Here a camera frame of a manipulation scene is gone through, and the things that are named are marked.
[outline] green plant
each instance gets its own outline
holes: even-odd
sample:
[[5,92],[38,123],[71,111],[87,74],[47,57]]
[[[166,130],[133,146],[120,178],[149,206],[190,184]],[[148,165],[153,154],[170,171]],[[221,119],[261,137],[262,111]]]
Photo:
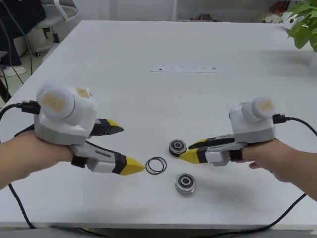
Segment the green plant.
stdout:
[[288,36],[294,38],[295,46],[301,49],[309,41],[317,52],[317,0],[303,0],[287,11],[292,12],[292,15],[297,14],[297,17],[304,17],[287,31]]

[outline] white plastic housing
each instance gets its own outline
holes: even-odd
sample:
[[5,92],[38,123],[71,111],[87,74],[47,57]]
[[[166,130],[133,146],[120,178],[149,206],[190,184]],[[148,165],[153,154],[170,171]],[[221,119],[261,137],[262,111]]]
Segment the white plastic housing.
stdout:
[[272,116],[275,114],[275,106],[268,97],[258,97],[252,102],[235,105],[230,109],[230,120],[233,134],[236,137],[243,137],[238,142],[259,142],[267,137],[264,132],[274,130]]
[[[45,128],[42,131],[46,134],[47,131],[52,131],[55,138],[58,135],[66,141],[69,138],[70,142],[72,136],[85,141],[90,135],[97,118],[98,107],[88,89],[62,88],[47,83],[38,92],[37,102],[41,106],[41,111],[36,122],[41,128]],[[50,139],[50,135],[41,135],[39,130],[36,132],[40,138],[49,142],[54,141],[54,138]]]

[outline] black cable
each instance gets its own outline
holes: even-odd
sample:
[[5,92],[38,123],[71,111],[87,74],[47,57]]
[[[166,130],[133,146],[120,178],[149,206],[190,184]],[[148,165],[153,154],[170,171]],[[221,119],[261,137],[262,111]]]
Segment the black cable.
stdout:
[[285,119],[286,119],[286,121],[293,120],[293,121],[298,121],[301,124],[304,124],[315,134],[315,136],[317,136],[317,131],[311,125],[309,125],[307,122],[305,122],[304,120],[299,119],[299,118],[289,118],[289,117],[285,117]]
[[[8,110],[10,110],[10,109],[12,109],[12,108],[20,108],[20,105],[19,105],[19,104],[11,104],[11,105],[8,105],[8,106],[6,106],[5,108],[3,108],[3,109],[1,110],[1,112],[0,112],[0,122],[1,122],[1,119],[2,119],[3,115],[4,115]],[[29,228],[30,228],[30,229],[35,229],[35,226],[30,222],[28,216],[26,215],[26,212],[25,212],[25,209],[24,209],[24,207],[23,207],[23,204],[22,204],[22,202],[21,202],[19,196],[18,196],[17,193],[15,192],[15,190],[14,190],[12,184],[9,184],[8,187],[9,187],[9,189],[10,189],[12,195],[14,196],[15,200],[17,201],[17,203],[18,203],[18,205],[19,205],[19,207],[20,207],[20,210],[21,210],[21,212],[22,212],[22,215],[23,215],[23,217],[24,217],[26,223],[28,224]]]
[[[281,115],[281,114],[275,114],[273,116],[274,124],[285,123],[285,122],[290,121],[290,120],[297,121],[297,122],[304,124],[305,126],[307,126],[309,128],[309,130],[311,130],[314,133],[315,136],[317,136],[317,131],[311,125],[309,125],[309,123],[307,123],[306,121],[304,121],[302,119],[286,117],[285,115]],[[300,196],[295,202],[292,203],[292,205],[279,218],[277,218],[274,222],[272,222],[271,224],[269,224],[265,227],[252,229],[252,230],[237,231],[237,232],[225,232],[225,233],[220,233],[220,234],[213,235],[213,236],[206,236],[206,237],[199,237],[199,238],[215,238],[215,237],[222,237],[222,236],[229,236],[229,235],[248,235],[248,234],[254,234],[254,233],[258,233],[258,232],[264,232],[266,230],[269,230],[273,226],[275,226],[277,223],[279,223],[306,196],[307,195],[305,193],[302,196]]]
[[26,46],[28,48],[29,51],[29,56],[30,56],[30,68],[31,68],[31,75],[33,74],[33,60],[32,60],[32,53],[31,53],[31,48],[30,48],[30,44],[29,44],[29,40],[26,37],[25,33],[23,32],[23,30],[21,29],[20,25],[16,22],[16,20],[14,19],[13,15],[11,14],[9,8],[6,6],[5,1],[2,1],[4,8],[6,9],[6,11],[8,12],[9,16],[11,17],[12,21],[15,23],[16,27],[19,29],[19,31],[22,33],[25,42],[26,42]]
[[299,198],[297,198],[297,200],[295,202],[293,202],[292,205],[278,219],[276,219],[274,222],[272,222],[271,224],[269,224],[269,225],[267,225],[265,227],[261,227],[261,228],[257,228],[257,229],[253,229],[253,230],[243,230],[243,231],[237,231],[237,232],[225,232],[225,233],[220,233],[220,234],[213,235],[213,236],[205,236],[205,237],[197,237],[197,238],[215,238],[215,237],[232,236],[232,235],[249,235],[249,234],[254,234],[254,233],[267,231],[270,228],[272,228],[273,226],[275,226],[277,223],[279,223],[284,217],[286,217],[286,215],[300,201],[302,201],[304,197],[306,197],[305,193],[302,196],[300,196]]
[[9,35],[8,35],[6,29],[5,29],[5,26],[4,26],[4,24],[3,24],[2,20],[1,20],[1,18],[0,18],[0,25],[1,25],[1,28],[3,29],[4,34],[5,34],[5,36],[6,36],[6,38],[7,38],[7,41],[8,41],[8,49],[9,49],[8,54],[9,54],[9,64],[10,64],[10,67],[12,67],[13,71],[15,72],[15,74],[16,74],[16,76],[18,77],[18,79],[20,80],[20,82],[21,82],[22,84],[24,84],[23,81],[22,81],[22,79],[20,78],[19,74],[16,72],[15,68],[13,67],[13,64],[12,64],[12,55],[11,55],[11,54],[12,54],[12,49],[11,49],[10,38],[9,38]]
[[12,195],[14,196],[15,200],[17,201],[17,203],[18,203],[18,205],[19,205],[19,207],[20,207],[20,210],[21,210],[21,212],[22,212],[22,215],[23,215],[23,217],[24,217],[25,222],[28,224],[28,226],[29,226],[30,229],[36,229],[35,226],[30,222],[28,216],[26,215],[26,212],[25,212],[25,209],[24,209],[24,207],[23,207],[23,204],[22,204],[22,202],[21,202],[21,200],[20,200],[18,194],[16,194],[16,192],[15,192],[15,190],[14,190],[12,184],[10,183],[10,184],[8,185],[8,187],[9,187],[9,189],[10,189]]
[[83,228],[77,228],[77,230],[79,230],[81,232],[84,232],[84,233],[87,233],[87,234],[91,234],[91,235],[97,236],[97,237],[109,238],[108,236],[105,236],[105,235],[102,235],[102,234],[99,234],[99,233],[96,233],[96,232],[91,232],[91,231],[83,229]]
[[8,80],[7,80],[6,76],[5,76],[4,70],[1,67],[0,67],[0,70],[1,70],[1,72],[3,74],[3,79],[4,79],[4,83],[5,83],[5,87],[6,87],[6,98],[5,98],[5,103],[6,103],[7,101],[9,101],[9,96],[10,96],[9,84],[8,84]]

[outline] office chair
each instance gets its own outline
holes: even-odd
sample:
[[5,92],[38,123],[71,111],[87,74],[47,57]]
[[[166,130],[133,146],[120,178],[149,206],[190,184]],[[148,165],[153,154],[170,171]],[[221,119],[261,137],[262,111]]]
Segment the office chair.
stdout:
[[[42,0],[46,12],[46,19],[41,21],[32,31],[42,29],[45,36],[44,42],[38,42],[39,39],[32,39],[32,33],[28,35],[31,42],[32,53],[39,57],[42,52],[47,52],[60,43],[58,34],[54,31],[55,26],[68,22],[77,17],[79,11],[73,0]],[[53,41],[48,42],[48,33],[53,34]]]

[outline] black strap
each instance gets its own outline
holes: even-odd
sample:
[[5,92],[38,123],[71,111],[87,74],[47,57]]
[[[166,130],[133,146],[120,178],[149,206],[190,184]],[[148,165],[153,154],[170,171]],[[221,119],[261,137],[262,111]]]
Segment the black strap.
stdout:
[[88,158],[74,155],[71,164],[80,168],[85,168]]

